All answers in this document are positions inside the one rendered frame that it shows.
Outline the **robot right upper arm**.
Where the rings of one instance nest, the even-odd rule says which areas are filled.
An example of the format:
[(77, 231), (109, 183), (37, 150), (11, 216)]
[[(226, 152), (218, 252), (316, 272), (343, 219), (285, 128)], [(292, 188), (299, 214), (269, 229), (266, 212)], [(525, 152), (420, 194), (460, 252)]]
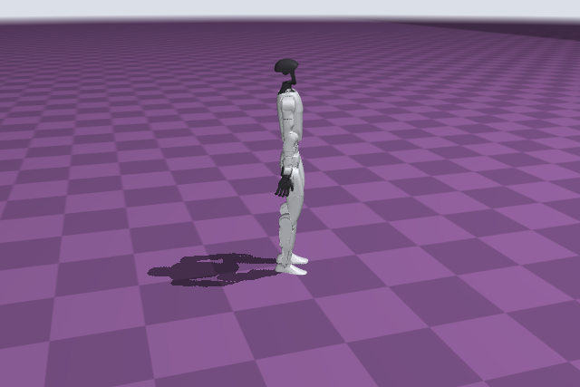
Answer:
[(281, 112), (283, 116), (283, 132), (284, 139), (286, 135), (293, 134), (295, 136), (295, 143), (298, 142), (298, 135), (293, 132), (295, 125), (295, 100), (293, 97), (284, 97), (281, 101)]

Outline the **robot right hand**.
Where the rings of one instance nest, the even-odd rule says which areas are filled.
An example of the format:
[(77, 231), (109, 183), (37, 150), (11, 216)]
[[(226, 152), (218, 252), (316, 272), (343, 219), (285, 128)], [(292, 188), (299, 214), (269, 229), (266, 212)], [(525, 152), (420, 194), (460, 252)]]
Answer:
[[(277, 189), (275, 195), (277, 195), (279, 193), (280, 188), (281, 188), (281, 190), (280, 190), (280, 193), (278, 194), (278, 197), (282, 196), (282, 198), (284, 196), (287, 196), (287, 197), (289, 196), (289, 189), (290, 189), (290, 187), (291, 187), (291, 190), (292, 191), (294, 190), (294, 187), (293, 187), (293, 184), (292, 184), (292, 180), (290, 180), (291, 175), (292, 175), (292, 171), (291, 171), (291, 174), (290, 175), (284, 175), (284, 167), (282, 167), (282, 169), (281, 169), (281, 176), (282, 176), (282, 178), (280, 179), (280, 181), (278, 183), (278, 189)], [(282, 195), (283, 190), (284, 190), (284, 194)], [(287, 192), (286, 192), (286, 190), (287, 190)]]

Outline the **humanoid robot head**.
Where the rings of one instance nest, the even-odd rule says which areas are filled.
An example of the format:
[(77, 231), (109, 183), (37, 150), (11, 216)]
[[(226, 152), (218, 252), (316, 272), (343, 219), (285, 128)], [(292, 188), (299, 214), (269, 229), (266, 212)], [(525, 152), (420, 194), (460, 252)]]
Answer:
[(275, 71), (277, 73), (282, 73), (284, 75), (288, 75), (290, 73), (292, 78), (292, 80), (290, 81), (283, 82), (282, 88), (279, 91), (280, 94), (285, 93), (287, 89), (291, 89), (290, 92), (295, 92), (292, 89), (292, 85), (296, 84), (295, 69), (297, 68), (297, 66), (298, 62), (292, 59), (282, 59), (275, 64)]

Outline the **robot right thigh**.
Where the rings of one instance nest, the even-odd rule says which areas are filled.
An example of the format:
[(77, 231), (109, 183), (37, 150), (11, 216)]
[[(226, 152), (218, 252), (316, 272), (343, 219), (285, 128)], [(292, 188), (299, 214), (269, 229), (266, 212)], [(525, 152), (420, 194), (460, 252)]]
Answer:
[(286, 204), (289, 213), (283, 214), (279, 218), (278, 222), (281, 218), (290, 218), (292, 226), (294, 226), (296, 221), (299, 219), (304, 203), (304, 186), (301, 173), (298, 168), (292, 166), (292, 175), (290, 180), (292, 180), (294, 190), (292, 191), (290, 187), (289, 196), (286, 197)]

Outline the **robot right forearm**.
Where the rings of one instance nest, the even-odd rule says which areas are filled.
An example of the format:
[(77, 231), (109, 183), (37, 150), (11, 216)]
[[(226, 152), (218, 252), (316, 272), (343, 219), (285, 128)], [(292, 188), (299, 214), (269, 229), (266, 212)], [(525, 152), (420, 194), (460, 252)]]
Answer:
[(295, 144), (295, 136), (293, 134), (286, 135), (283, 144), (284, 158), (282, 160), (284, 167), (284, 175), (290, 175), (292, 171), (292, 166), (294, 164), (293, 157), (295, 151), (294, 144)]

